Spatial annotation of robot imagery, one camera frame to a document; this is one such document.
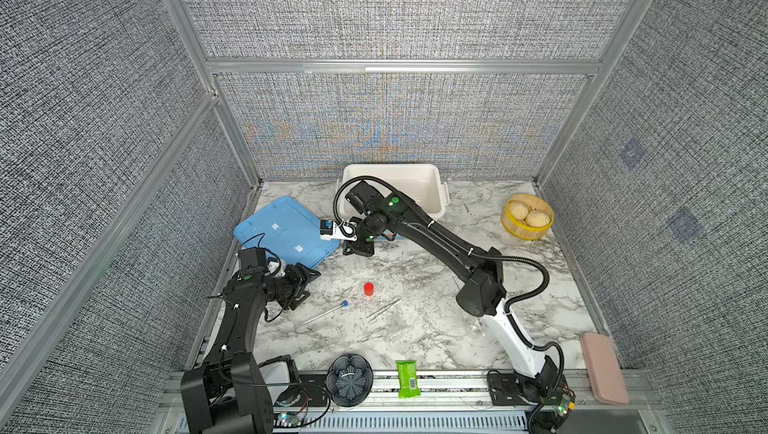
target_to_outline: gray textured panel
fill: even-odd
[[[0,0],[0,366],[201,94],[161,0]]]
[[[355,163],[533,176],[578,74],[220,74],[261,174],[334,178]]]
[[[768,0],[654,0],[544,186],[678,433],[765,431],[767,19]]]
[[[599,58],[629,0],[184,0],[211,57]]]
[[[249,185],[216,114],[104,274],[3,432],[142,432],[182,370]]]

